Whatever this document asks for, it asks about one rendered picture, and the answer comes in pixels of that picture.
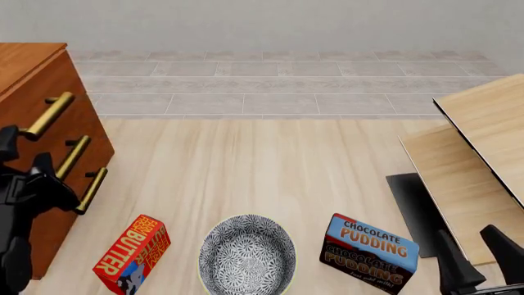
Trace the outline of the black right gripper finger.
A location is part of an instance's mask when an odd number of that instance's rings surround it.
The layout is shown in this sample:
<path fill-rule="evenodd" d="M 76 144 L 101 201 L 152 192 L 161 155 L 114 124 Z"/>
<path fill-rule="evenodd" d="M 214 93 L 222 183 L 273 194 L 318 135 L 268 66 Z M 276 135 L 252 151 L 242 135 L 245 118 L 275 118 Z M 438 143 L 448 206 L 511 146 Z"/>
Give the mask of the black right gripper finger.
<path fill-rule="evenodd" d="M 506 284 L 524 284 L 524 247 L 494 225 L 487 225 L 480 234 L 498 263 Z"/>
<path fill-rule="evenodd" d="M 436 233 L 437 262 L 442 293 L 475 293 L 477 286 L 486 281 L 469 262 L 444 231 Z"/>

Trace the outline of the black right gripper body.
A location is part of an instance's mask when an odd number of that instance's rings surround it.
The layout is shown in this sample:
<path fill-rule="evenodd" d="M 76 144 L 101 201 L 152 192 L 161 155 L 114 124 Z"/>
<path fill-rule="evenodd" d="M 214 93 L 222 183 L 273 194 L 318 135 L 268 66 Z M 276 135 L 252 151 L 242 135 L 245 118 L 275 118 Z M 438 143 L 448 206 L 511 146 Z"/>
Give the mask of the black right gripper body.
<path fill-rule="evenodd" d="M 441 291 L 442 295 L 524 295 L 524 284 L 511 284 L 489 288 L 467 288 L 458 291 Z"/>

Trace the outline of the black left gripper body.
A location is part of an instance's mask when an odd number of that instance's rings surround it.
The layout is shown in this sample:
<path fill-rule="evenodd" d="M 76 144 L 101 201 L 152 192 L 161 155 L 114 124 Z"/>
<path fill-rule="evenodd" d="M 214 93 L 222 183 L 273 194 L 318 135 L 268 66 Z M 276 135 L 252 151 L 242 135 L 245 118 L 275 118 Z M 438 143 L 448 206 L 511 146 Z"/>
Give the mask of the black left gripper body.
<path fill-rule="evenodd" d="M 0 166 L 0 206 L 13 208 L 18 216 L 36 217 L 52 208 L 43 186 L 50 180 L 42 169 L 19 171 Z"/>

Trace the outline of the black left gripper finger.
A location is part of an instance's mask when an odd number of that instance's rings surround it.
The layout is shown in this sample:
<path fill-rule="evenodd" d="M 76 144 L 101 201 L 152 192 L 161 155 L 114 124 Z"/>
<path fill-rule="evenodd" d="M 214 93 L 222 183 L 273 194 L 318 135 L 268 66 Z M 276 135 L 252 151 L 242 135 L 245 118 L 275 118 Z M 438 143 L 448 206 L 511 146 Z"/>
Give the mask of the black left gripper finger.
<path fill-rule="evenodd" d="M 19 129 L 16 125 L 9 125 L 0 129 L 0 161 L 18 159 L 17 137 Z"/>
<path fill-rule="evenodd" d="M 35 193 L 40 212 L 52 208 L 73 211 L 80 204 L 72 188 L 56 176 L 50 152 L 42 152 L 34 157 L 29 178 L 29 186 Z"/>

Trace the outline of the brown wooden cabinet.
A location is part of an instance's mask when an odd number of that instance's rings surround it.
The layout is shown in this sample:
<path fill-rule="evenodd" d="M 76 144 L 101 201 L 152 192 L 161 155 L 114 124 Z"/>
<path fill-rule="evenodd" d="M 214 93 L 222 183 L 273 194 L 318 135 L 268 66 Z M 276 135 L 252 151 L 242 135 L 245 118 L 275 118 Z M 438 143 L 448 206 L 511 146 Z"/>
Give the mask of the brown wooden cabinet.
<path fill-rule="evenodd" d="M 114 148 L 66 45 L 0 43 L 0 129 L 8 125 L 16 125 L 19 129 L 30 127 L 49 107 L 45 99 L 57 98 L 65 92 L 75 96 L 71 105 L 38 141 L 29 141 L 19 134 L 19 158 L 5 165 L 27 171 L 37 154 L 50 152 L 56 171 L 70 150 L 65 141 L 87 135 L 91 143 L 63 181 L 80 201 L 91 181 L 85 174 L 107 168 Z M 77 218 L 74 211 L 52 208 L 33 220 L 29 236 L 32 279 L 41 279 L 46 274 Z"/>

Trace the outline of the chocolate pudding box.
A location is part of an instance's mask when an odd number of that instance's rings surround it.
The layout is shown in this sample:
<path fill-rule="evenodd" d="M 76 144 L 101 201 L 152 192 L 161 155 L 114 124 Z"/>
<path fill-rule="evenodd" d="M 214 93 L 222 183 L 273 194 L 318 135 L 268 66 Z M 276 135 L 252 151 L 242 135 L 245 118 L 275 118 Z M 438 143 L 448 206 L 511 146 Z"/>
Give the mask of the chocolate pudding box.
<path fill-rule="evenodd" d="M 335 213 L 319 260 L 336 270 L 398 295 L 418 268 L 419 246 L 358 220 Z"/>

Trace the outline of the pale wooden rack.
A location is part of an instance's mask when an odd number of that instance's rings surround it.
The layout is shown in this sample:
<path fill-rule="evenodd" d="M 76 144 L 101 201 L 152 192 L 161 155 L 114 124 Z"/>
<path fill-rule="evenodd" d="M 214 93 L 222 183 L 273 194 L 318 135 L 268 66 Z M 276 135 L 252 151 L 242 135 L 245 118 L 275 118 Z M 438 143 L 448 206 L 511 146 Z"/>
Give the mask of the pale wooden rack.
<path fill-rule="evenodd" d="M 487 225 L 524 247 L 524 74 L 433 103 L 448 122 L 401 144 L 461 252 L 493 264 Z"/>

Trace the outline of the red butter box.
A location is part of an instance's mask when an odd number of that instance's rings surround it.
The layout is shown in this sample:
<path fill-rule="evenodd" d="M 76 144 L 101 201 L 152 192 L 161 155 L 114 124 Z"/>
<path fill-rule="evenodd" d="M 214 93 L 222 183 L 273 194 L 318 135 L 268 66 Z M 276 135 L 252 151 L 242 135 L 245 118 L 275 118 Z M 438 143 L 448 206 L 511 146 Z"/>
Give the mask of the red butter box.
<path fill-rule="evenodd" d="M 93 272 L 116 295 L 135 295 L 171 245 L 164 223 L 140 215 L 111 245 Z"/>

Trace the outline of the black white patterned bowl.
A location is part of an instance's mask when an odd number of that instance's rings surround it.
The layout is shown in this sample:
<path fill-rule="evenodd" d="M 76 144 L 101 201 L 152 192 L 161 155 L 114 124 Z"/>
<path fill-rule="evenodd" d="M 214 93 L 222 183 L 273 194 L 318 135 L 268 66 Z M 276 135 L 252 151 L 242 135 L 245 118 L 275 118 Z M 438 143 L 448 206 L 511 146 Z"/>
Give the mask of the black white patterned bowl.
<path fill-rule="evenodd" d="M 205 237 L 198 272 L 208 295 L 283 295 L 296 272 L 287 231 L 265 216 L 232 216 Z"/>

